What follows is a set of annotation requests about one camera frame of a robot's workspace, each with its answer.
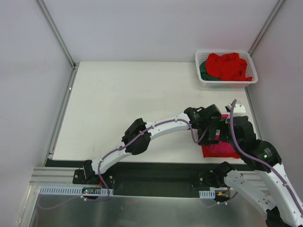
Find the pink t shirt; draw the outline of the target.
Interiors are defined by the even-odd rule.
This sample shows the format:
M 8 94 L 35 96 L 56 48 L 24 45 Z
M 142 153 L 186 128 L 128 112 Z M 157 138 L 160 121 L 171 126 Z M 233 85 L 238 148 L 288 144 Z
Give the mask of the pink t shirt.
M 216 145 L 207 145 L 207 146 L 202 146 L 202 147 L 208 147 L 209 149 L 213 150 L 234 150 L 232 146 L 228 142 L 219 142 L 219 144 Z

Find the white plastic laundry basket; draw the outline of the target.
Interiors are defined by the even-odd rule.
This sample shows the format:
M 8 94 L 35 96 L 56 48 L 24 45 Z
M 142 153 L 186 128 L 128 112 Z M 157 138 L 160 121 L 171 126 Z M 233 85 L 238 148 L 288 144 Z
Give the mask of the white plastic laundry basket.
M 195 53 L 198 79 L 205 87 L 245 88 L 258 81 L 248 52 L 238 50 L 200 50 Z

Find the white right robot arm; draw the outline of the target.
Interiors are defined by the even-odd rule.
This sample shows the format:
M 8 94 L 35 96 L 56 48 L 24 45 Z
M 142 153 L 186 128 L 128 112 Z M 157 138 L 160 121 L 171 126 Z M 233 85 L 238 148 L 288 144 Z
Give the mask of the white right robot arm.
M 303 203 L 285 172 L 276 148 L 267 141 L 257 139 L 247 116 L 229 116 L 219 120 L 220 141 L 228 142 L 240 158 L 261 178 L 269 191 L 265 195 L 229 163 L 223 162 L 213 174 L 219 187 L 232 187 L 261 214 L 269 227 L 301 227 Z

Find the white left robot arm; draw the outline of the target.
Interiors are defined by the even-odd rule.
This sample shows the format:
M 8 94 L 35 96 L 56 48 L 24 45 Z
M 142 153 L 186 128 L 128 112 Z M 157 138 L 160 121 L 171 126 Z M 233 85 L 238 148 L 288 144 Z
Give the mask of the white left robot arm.
M 221 119 L 221 112 L 216 105 L 207 108 L 189 107 L 185 111 L 165 120 L 145 122 L 136 119 L 125 131 L 121 142 L 115 148 L 93 160 L 86 160 L 82 165 L 82 179 L 88 184 L 99 184 L 100 175 L 125 157 L 135 156 L 145 152 L 149 143 L 160 136 L 177 131 L 189 130 L 193 142 L 199 146 L 216 145 L 217 120 Z

